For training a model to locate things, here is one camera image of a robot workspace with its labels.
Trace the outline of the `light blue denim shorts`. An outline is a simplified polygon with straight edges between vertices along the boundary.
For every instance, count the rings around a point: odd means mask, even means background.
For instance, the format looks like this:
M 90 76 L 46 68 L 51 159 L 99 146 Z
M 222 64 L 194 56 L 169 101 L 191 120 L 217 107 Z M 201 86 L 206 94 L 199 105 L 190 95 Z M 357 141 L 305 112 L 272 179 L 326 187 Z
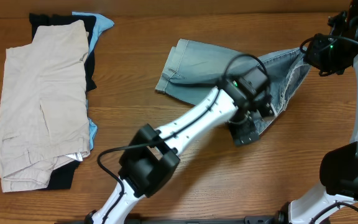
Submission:
M 186 103 L 197 105 L 227 71 L 239 76 L 255 67 L 265 67 L 271 81 L 271 105 L 277 114 L 285 111 L 311 67 L 298 48 L 254 59 L 244 53 L 192 40 L 181 39 L 171 48 L 155 89 Z

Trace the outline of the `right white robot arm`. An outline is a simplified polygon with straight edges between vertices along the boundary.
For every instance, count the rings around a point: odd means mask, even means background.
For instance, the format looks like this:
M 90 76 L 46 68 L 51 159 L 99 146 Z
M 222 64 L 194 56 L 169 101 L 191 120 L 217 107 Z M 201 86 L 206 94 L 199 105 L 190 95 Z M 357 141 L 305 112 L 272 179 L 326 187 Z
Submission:
M 269 223 L 329 223 L 343 207 L 358 212 L 358 0 L 347 11 L 328 19 L 331 32 L 306 39 L 300 50 L 305 62 L 326 77 L 348 67 L 356 72 L 357 105 L 350 143 L 328 152 L 321 161 L 319 182 L 302 197 L 287 203 Z

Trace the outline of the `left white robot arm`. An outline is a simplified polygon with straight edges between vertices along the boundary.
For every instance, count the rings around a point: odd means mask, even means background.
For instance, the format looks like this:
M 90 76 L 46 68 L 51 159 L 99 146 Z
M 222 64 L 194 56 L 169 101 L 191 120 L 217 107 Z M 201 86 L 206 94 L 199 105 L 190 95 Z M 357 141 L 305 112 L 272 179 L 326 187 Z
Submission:
M 178 119 L 156 129 L 149 124 L 136 132 L 123 152 L 116 188 L 103 207 L 92 211 L 85 223 L 124 223 L 143 198 L 157 193 L 172 177 L 187 147 L 223 123 L 240 126 L 253 112 L 273 116 L 270 79 L 265 67 L 237 77 L 224 73 L 205 99 Z

